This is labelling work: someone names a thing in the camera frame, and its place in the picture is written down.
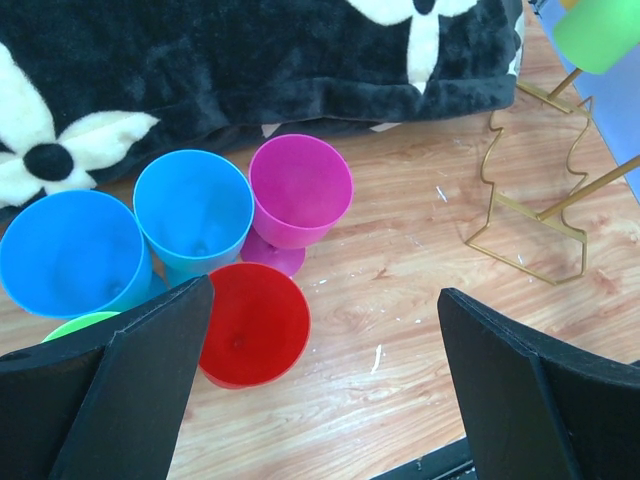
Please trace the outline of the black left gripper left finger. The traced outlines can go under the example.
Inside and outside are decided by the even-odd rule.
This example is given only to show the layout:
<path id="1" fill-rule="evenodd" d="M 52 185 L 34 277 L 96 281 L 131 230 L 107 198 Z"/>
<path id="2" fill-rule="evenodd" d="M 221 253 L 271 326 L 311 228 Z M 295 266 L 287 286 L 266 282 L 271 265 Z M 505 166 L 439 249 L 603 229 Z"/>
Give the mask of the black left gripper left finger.
<path id="1" fill-rule="evenodd" d="M 166 478 L 213 299 L 201 276 L 2 355 L 2 478 Z"/>

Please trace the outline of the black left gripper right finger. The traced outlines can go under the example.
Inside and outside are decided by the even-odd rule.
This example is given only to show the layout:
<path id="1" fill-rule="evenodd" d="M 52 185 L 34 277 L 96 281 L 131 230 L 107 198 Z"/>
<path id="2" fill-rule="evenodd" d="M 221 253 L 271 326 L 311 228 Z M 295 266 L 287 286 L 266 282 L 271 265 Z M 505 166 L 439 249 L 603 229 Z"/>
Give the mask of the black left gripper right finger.
<path id="1" fill-rule="evenodd" d="M 639 365 L 514 321 L 455 288 L 437 302 L 480 479 L 636 479 Z"/>

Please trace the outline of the blue wine glass front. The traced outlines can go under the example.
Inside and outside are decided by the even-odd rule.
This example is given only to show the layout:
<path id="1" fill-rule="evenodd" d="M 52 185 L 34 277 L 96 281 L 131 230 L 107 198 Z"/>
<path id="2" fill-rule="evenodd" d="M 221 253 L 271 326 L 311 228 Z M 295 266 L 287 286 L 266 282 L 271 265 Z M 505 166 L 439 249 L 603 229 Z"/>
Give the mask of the blue wine glass front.
<path id="1" fill-rule="evenodd" d="M 24 310 L 59 319 L 126 311 L 167 289 L 132 211 L 93 190 L 47 196 L 15 217 L 1 283 Z"/>

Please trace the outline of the blue wine glass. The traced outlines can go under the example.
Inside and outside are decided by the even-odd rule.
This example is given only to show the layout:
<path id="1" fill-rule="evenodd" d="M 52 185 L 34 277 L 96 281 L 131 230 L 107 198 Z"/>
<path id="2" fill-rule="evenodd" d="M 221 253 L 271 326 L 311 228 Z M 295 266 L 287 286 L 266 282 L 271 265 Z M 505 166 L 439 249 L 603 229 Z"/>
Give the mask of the blue wine glass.
<path id="1" fill-rule="evenodd" d="M 244 173 L 203 150 L 177 150 L 139 175 L 133 209 L 142 232 L 175 287 L 233 263 L 255 213 Z"/>
<path id="2" fill-rule="evenodd" d="M 126 311 L 167 289 L 132 211 L 93 190 L 47 196 L 15 217 L 1 283 L 24 310 L 59 319 Z"/>

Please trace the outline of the red wine glass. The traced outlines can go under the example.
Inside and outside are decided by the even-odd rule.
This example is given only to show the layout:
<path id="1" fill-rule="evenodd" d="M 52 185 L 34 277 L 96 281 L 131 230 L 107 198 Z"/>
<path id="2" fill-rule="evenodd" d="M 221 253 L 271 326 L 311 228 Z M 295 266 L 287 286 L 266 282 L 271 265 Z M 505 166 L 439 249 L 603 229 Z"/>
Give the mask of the red wine glass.
<path id="1" fill-rule="evenodd" d="M 199 360 L 205 377 L 226 389 L 270 383 L 295 365 L 311 333 L 301 289 L 267 265 L 242 262 L 209 274 L 213 306 Z"/>

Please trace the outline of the pink wine glass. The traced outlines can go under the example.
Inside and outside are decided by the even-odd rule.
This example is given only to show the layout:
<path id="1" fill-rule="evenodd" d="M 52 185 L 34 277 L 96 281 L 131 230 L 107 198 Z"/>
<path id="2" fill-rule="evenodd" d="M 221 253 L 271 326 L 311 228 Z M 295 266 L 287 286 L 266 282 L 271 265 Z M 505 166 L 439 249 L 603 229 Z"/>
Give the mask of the pink wine glass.
<path id="1" fill-rule="evenodd" d="M 354 197 L 353 176 L 341 153 L 309 135 L 266 141 L 250 161 L 248 179 L 255 215 L 241 258 L 288 276 L 301 269 L 307 247 L 339 222 Z"/>

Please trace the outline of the green wine glass row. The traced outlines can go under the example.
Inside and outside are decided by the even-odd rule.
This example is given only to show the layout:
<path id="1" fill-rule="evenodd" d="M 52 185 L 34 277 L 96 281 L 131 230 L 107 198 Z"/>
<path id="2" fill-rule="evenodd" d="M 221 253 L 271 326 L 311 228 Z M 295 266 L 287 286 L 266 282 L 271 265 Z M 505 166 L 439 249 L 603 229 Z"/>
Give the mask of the green wine glass row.
<path id="1" fill-rule="evenodd" d="M 639 44 L 638 0 L 570 1 L 553 38 L 581 71 L 601 75 Z"/>

